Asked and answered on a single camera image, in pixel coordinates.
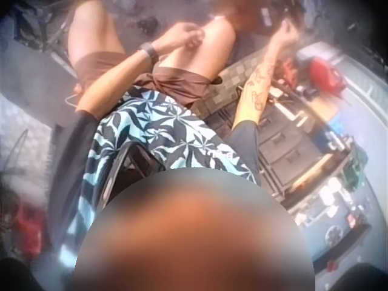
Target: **white object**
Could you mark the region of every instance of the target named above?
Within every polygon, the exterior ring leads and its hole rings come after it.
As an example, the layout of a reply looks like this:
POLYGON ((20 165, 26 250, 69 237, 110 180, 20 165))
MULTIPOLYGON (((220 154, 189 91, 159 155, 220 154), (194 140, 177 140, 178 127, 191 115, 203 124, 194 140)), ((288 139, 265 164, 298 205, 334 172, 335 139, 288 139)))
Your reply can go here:
POLYGON ((330 217, 330 218, 333 218, 336 215, 336 213, 338 211, 338 208, 339 207, 336 206, 336 205, 331 205, 329 207, 329 209, 327 210, 327 212, 326 212, 327 216, 330 217))
POLYGON ((329 186, 324 186, 320 191, 319 191, 319 196, 322 199, 322 202, 326 206, 331 206, 335 202, 335 198, 333 195, 333 192, 331 191, 329 186))

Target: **hand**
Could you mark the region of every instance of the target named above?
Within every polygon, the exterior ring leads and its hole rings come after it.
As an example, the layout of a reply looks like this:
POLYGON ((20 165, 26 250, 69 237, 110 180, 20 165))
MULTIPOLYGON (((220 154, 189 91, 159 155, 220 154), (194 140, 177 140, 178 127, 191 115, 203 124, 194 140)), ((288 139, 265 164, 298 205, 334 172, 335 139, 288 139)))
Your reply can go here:
POLYGON ((186 45, 195 48, 202 44, 205 32, 194 23, 180 22, 152 43, 159 56, 171 53, 186 45))
POLYGON ((283 48, 287 45, 297 42, 299 32, 289 19, 282 21, 280 28, 271 38, 271 45, 283 48))

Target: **knee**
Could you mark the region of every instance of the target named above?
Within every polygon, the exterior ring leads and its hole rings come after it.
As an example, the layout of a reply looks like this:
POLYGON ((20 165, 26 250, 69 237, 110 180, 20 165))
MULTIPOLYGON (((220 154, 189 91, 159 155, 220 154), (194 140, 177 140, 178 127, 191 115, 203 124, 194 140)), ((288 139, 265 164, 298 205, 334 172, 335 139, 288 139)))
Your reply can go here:
POLYGON ((233 42, 236 39, 235 29, 226 18, 213 19, 203 29, 206 37, 229 39, 233 42))

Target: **smartwatch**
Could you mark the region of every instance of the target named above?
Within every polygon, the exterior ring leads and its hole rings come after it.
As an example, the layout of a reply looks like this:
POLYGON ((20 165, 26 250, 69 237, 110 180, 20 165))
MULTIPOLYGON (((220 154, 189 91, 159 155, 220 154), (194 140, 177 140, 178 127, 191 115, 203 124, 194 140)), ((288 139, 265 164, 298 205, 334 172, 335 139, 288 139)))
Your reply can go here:
POLYGON ((153 48, 150 42, 145 42, 140 45, 139 50, 145 50, 151 58, 152 65, 155 65, 159 61, 159 56, 156 50, 153 48))

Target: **thigh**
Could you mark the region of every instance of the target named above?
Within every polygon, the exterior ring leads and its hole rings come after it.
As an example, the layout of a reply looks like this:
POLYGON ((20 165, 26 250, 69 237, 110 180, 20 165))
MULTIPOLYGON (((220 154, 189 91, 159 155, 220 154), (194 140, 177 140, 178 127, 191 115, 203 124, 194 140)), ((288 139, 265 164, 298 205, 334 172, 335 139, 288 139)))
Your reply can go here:
POLYGON ((78 0, 68 38, 72 66, 98 52, 124 54, 112 17, 101 0, 78 0))
POLYGON ((159 66, 185 70, 213 81, 225 67, 236 35, 226 19, 212 20, 203 29, 206 35, 198 48, 181 47, 163 59, 159 66))

